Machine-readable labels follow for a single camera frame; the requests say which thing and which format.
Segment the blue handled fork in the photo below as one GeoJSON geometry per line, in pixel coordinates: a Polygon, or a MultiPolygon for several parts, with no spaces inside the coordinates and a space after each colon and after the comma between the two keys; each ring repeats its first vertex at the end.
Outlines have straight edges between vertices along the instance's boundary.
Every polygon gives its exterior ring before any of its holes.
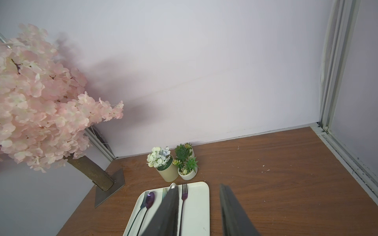
{"type": "Polygon", "coordinates": [[[148,194],[149,194],[149,191],[145,191],[145,192],[144,192],[143,201],[141,202],[140,209],[139,209],[139,211],[137,212],[136,216],[134,217],[134,220],[133,220],[132,224],[131,224],[130,227],[129,227],[129,231],[128,231],[128,233],[127,233],[127,236],[129,236],[129,234],[130,234],[130,232],[131,232],[131,230],[132,230],[132,227],[133,227],[133,225],[134,225],[134,223],[135,223],[135,221],[136,221],[136,219],[137,219],[139,213],[145,208],[145,206],[146,206],[146,199],[147,199],[147,197],[148,197],[148,194]]]}

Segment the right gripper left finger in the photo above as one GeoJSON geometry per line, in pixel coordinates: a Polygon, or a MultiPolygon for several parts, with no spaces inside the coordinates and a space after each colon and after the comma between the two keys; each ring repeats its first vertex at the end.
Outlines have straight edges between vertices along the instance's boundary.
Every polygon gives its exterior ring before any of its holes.
{"type": "Polygon", "coordinates": [[[179,188],[169,189],[142,236],[177,236],[179,188]]]}

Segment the white flower pot plant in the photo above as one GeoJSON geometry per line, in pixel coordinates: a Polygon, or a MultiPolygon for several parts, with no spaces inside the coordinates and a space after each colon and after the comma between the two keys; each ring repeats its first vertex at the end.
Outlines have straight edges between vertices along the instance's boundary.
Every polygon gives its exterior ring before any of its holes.
{"type": "Polygon", "coordinates": [[[150,168],[155,168],[167,183],[174,182],[179,176],[169,147],[153,147],[147,156],[147,164],[150,168]]]}

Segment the purple spoon dark handle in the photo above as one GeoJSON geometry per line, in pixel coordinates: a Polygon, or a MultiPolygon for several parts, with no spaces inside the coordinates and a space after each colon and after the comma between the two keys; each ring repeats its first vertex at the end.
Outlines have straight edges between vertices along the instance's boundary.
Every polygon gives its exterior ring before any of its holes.
{"type": "Polygon", "coordinates": [[[140,223],[140,226],[139,226],[139,229],[138,229],[138,232],[137,232],[137,236],[139,235],[139,233],[141,231],[141,228],[143,226],[143,222],[145,220],[146,214],[147,214],[148,210],[153,206],[154,202],[155,202],[155,193],[153,191],[151,191],[147,194],[147,197],[146,197],[146,201],[145,201],[146,211],[145,211],[143,218],[142,218],[142,221],[140,223]]]}

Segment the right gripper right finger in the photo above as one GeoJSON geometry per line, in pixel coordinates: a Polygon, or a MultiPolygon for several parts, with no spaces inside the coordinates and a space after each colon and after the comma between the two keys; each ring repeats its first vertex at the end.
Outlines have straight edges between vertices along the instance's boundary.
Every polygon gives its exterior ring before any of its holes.
{"type": "Polygon", "coordinates": [[[220,206],[224,236],[260,236],[228,185],[220,185],[220,206]]]}

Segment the green handled fork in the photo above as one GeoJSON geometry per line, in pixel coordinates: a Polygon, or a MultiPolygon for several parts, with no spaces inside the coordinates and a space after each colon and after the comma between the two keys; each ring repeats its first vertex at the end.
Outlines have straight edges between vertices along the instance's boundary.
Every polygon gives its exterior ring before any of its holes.
{"type": "Polygon", "coordinates": [[[163,190],[162,190],[162,200],[166,197],[167,193],[168,193],[168,187],[163,188],[163,190]]]}

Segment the pink cherry blossom tree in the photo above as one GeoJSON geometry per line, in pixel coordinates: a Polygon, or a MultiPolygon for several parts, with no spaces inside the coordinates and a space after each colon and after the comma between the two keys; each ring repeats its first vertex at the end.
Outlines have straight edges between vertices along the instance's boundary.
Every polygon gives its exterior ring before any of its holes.
{"type": "Polygon", "coordinates": [[[87,128],[121,119],[123,103],[95,100],[86,77],[58,60],[45,29],[21,24],[16,38],[1,41],[1,153],[35,171],[69,163],[95,185],[95,206],[124,184],[85,155],[96,135],[87,128]]]}

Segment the green succulent pot plant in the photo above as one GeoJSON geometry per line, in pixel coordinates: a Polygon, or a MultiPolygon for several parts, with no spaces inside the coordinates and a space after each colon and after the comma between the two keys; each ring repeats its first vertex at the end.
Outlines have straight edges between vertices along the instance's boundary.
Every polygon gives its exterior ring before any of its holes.
{"type": "Polygon", "coordinates": [[[198,172],[198,161],[191,143],[178,145],[175,153],[176,158],[173,160],[173,164],[178,168],[178,174],[185,181],[192,180],[198,172]]]}

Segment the purple fork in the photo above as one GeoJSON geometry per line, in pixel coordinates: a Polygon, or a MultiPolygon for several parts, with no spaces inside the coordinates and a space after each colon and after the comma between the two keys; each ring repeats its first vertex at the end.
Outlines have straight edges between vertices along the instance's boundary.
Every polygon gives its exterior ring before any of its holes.
{"type": "Polygon", "coordinates": [[[181,215],[180,215],[180,227],[179,227],[179,236],[182,235],[182,226],[183,226],[183,214],[184,214],[184,204],[186,199],[188,198],[188,184],[184,183],[182,184],[182,207],[181,207],[181,215]]]}

